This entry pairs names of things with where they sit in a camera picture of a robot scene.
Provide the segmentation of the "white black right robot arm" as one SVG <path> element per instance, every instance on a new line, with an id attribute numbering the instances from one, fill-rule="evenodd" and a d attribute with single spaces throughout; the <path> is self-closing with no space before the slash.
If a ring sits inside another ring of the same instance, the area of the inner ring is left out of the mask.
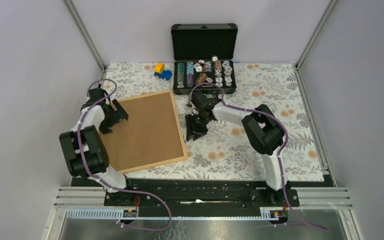
<path id="1" fill-rule="evenodd" d="M 205 136 L 211 121 L 226 121 L 242 126 L 251 147 L 262 155 L 266 184 L 271 188 L 266 193 L 267 201 L 273 206 L 279 206 L 287 199 L 284 190 L 287 180 L 280 159 L 280 152 L 287 139 L 286 130 L 268 106 L 234 106 L 225 103 L 222 98 L 208 98 L 201 91 L 190 93 L 187 106 L 195 107 L 195 112 L 185 116 L 187 141 Z"/>

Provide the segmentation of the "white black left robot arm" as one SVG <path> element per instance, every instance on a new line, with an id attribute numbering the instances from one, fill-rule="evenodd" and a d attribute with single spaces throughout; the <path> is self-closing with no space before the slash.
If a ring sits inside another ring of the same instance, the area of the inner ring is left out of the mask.
<path id="1" fill-rule="evenodd" d="M 95 181 L 108 193 L 116 193 L 115 197 L 122 205 L 132 204 L 135 192 L 127 187 L 125 175 L 111 166 L 101 139 L 101 135 L 112 133 L 112 127 L 128 120 L 128 113 L 101 88 L 88 90 L 87 102 L 80 113 L 75 126 L 59 135 L 68 172 L 72 177 Z"/>

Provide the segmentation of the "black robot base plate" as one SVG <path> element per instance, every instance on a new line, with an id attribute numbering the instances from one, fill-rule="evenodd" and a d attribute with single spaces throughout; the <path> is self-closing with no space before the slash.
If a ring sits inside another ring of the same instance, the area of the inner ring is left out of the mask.
<path id="1" fill-rule="evenodd" d="M 103 205 L 111 212 L 95 216 L 123 220 L 203 218 L 287 218 L 290 209 L 324 210 L 342 203 L 327 188 L 301 184 L 274 192 L 257 182 L 192 180 L 140 180 L 132 192 L 105 193 Z"/>

